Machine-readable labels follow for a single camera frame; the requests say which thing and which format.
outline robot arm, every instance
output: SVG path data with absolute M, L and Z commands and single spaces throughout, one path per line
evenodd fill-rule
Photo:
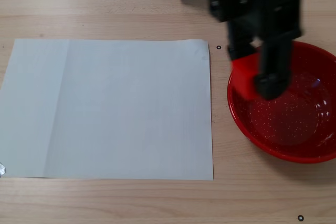
M 237 90 L 247 99 L 255 94 L 266 100 L 279 97 L 291 79 L 291 42 L 301 36 L 300 0 L 209 0 L 209 8 L 227 22 Z M 251 45 L 255 37 L 263 43 L 260 54 Z

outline wood grain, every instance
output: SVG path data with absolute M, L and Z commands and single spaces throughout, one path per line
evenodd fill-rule
M 334 54 L 335 3 L 304 0 L 300 39 Z M 298 215 L 336 222 L 336 161 L 281 161 L 250 144 L 232 120 L 226 29 L 205 0 L 0 0 L 1 82 L 15 38 L 209 41 L 215 180 L 1 178 L 1 224 L 298 223 Z

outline red bowl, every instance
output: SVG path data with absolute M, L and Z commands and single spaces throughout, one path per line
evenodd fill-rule
M 227 100 L 243 134 L 265 152 L 296 163 L 336 157 L 336 58 L 316 46 L 294 42 L 292 82 L 273 100 L 244 100 L 230 77 Z

